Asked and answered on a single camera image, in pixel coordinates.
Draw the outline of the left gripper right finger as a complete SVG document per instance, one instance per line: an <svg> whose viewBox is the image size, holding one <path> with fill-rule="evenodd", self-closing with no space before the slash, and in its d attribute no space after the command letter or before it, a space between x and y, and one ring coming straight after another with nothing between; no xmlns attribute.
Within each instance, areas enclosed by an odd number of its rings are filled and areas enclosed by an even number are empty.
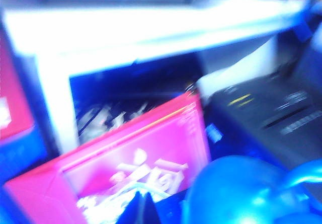
<svg viewBox="0 0 322 224"><path fill-rule="evenodd" d="M145 223L161 224L156 206L149 192L145 195Z"/></svg>

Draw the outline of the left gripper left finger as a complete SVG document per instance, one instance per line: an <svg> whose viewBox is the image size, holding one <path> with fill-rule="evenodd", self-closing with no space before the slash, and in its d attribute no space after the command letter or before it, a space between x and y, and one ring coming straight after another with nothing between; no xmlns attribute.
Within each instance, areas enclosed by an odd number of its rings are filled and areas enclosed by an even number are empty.
<svg viewBox="0 0 322 224"><path fill-rule="evenodd" d="M144 200L140 192L136 192L118 218L118 224L137 223L140 203Z"/></svg>

